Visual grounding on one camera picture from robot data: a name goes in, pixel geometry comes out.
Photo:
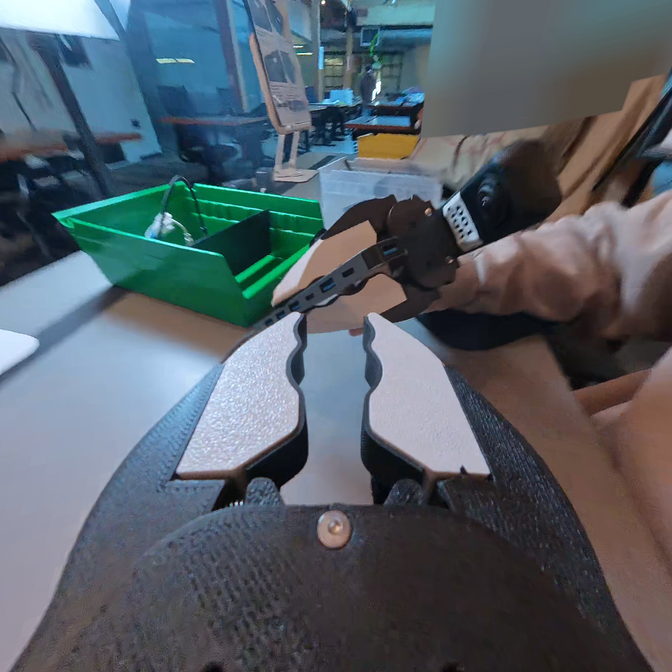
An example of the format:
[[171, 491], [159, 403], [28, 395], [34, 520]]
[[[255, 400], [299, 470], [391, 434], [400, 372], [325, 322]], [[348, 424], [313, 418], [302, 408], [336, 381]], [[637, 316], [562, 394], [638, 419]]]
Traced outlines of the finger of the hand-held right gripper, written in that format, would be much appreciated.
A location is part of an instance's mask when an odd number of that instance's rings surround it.
[[307, 314], [307, 333], [331, 333], [362, 329], [370, 313], [391, 323], [414, 319], [439, 298], [439, 290], [404, 286], [388, 275], [368, 279], [356, 293], [341, 295], [326, 307]]
[[395, 197], [382, 197], [349, 208], [288, 270], [273, 291], [272, 306], [280, 306], [312, 282], [377, 243], [396, 203]]

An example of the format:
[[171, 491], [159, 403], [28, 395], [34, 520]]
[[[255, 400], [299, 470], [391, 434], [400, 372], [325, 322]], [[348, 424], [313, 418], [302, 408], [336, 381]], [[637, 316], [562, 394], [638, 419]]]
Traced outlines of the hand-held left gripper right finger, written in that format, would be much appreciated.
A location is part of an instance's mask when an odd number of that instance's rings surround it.
[[441, 359], [375, 313], [365, 317], [363, 345], [368, 391], [360, 454], [374, 503], [400, 481], [419, 485], [431, 499], [441, 481], [490, 480], [491, 466]]

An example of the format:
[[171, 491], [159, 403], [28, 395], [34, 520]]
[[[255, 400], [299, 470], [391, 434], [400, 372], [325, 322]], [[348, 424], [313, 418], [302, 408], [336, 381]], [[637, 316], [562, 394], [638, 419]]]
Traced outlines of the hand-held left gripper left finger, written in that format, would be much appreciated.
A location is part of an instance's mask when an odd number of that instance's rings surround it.
[[177, 464], [176, 481], [222, 481], [244, 499], [252, 481], [265, 479], [279, 491], [303, 469], [306, 322], [291, 313], [231, 351]]

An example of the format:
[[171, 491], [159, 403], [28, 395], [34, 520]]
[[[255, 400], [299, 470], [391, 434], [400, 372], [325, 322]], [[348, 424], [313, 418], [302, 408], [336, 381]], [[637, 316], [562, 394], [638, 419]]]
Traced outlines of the grey slim usb hub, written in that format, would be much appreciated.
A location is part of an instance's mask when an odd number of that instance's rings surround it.
[[256, 323], [252, 330], [256, 333], [261, 332], [281, 322], [292, 313], [307, 315], [316, 308], [326, 307], [375, 275], [392, 275], [392, 266], [407, 256], [407, 247], [396, 237], [369, 246], [337, 267], [332, 273], [315, 280], [283, 301], [280, 306], [272, 309], [268, 315]]

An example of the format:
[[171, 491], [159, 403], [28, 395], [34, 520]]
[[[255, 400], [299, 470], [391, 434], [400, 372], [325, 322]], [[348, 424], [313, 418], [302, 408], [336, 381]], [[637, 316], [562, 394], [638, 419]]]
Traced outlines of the green plastic storage bin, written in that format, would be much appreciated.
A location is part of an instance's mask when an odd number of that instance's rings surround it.
[[251, 327], [271, 312], [273, 290], [322, 230], [321, 206], [315, 199], [193, 186], [209, 234], [269, 210], [271, 254], [233, 275], [222, 256], [194, 249], [204, 236], [181, 183], [163, 223], [159, 211], [167, 184], [61, 210], [54, 217], [114, 286]]

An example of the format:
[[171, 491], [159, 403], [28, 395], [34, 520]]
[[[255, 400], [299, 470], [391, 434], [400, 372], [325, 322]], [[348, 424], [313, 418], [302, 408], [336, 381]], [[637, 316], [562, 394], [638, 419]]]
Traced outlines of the black cable orange plugs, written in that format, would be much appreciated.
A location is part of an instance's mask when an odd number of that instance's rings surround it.
[[182, 175], [174, 175], [170, 179], [170, 181], [168, 182], [167, 189], [164, 192], [163, 199], [161, 201], [161, 209], [159, 211], [160, 222], [161, 223], [164, 222], [165, 216], [167, 214], [167, 208], [169, 206], [169, 201], [172, 197], [175, 186], [178, 183], [183, 184], [187, 188], [187, 190], [189, 191], [189, 193], [191, 195], [192, 202], [194, 204], [195, 212], [196, 212], [197, 217], [198, 217], [200, 231], [202, 232], [204, 237], [207, 237], [209, 235], [208, 228], [207, 228], [207, 225], [205, 223], [205, 220], [204, 220], [204, 217], [203, 217], [203, 214], [202, 214], [202, 210], [201, 210], [201, 207], [200, 207], [200, 202], [197, 198], [196, 191], [194, 189], [194, 185], [193, 185], [192, 182], [187, 180], [187, 178], [185, 178]]

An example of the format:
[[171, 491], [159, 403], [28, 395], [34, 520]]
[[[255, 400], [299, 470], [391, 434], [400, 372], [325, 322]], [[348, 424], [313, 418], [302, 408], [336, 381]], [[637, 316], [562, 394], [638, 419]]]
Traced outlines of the person's right forearm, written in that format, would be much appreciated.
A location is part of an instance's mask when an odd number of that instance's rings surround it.
[[436, 307], [671, 342], [671, 191], [631, 208], [604, 202], [477, 249]]

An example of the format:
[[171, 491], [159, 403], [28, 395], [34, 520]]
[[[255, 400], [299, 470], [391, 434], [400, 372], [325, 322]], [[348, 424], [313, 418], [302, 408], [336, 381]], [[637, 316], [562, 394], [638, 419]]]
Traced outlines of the clear background bin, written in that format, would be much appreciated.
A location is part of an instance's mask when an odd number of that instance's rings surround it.
[[419, 196], [438, 206], [438, 176], [408, 159], [340, 158], [318, 169], [324, 228], [329, 229], [350, 207], [393, 195], [397, 200]]

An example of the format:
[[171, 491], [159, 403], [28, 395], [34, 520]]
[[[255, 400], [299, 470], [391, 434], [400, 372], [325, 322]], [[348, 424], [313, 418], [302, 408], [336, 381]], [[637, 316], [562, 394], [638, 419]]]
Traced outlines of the black bin divider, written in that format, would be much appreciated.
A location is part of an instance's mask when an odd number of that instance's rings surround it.
[[197, 240], [193, 249], [224, 258], [231, 274], [239, 275], [271, 254], [271, 212], [262, 210]]

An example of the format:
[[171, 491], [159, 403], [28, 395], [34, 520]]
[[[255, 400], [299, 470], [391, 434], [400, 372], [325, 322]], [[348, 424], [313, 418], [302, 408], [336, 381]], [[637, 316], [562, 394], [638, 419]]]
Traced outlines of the black wrist rest pad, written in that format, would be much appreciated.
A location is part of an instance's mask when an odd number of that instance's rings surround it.
[[559, 323], [525, 313], [490, 315], [447, 309], [424, 313], [418, 321], [450, 348], [485, 351], [534, 335], [552, 333]]

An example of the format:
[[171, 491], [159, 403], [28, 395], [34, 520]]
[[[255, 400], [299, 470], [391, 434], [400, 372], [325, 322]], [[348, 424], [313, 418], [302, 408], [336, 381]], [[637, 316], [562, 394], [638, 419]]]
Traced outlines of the yellow plastic bin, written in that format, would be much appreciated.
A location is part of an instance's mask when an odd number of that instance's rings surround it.
[[357, 152], [365, 159], [403, 160], [413, 154], [418, 142], [417, 135], [369, 133], [357, 138]]

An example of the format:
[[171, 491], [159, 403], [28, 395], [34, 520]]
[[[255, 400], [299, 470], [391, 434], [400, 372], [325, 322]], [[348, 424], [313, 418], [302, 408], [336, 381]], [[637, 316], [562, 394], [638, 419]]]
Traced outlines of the wooden background document stand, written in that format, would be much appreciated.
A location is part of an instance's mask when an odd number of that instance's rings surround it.
[[314, 169], [297, 166], [301, 135], [312, 125], [305, 83], [292, 42], [286, 1], [244, 1], [249, 44], [266, 110], [278, 135], [272, 178], [276, 183], [306, 183]]

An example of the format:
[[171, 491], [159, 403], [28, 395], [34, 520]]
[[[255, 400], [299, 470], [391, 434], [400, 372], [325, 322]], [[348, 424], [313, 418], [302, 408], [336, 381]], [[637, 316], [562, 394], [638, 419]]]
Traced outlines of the person's beige sweatshirt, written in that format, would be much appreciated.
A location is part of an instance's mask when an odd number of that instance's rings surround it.
[[671, 350], [649, 369], [575, 391], [649, 530], [671, 611]]

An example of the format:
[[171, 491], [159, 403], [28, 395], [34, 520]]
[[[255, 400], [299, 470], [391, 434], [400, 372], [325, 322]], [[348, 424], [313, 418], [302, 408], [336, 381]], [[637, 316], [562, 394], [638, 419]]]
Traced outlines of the instruction sheet on stand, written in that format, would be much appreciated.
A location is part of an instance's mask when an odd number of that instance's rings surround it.
[[1, 376], [34, 355], [39, 345], [32, 335], [1, 329]]

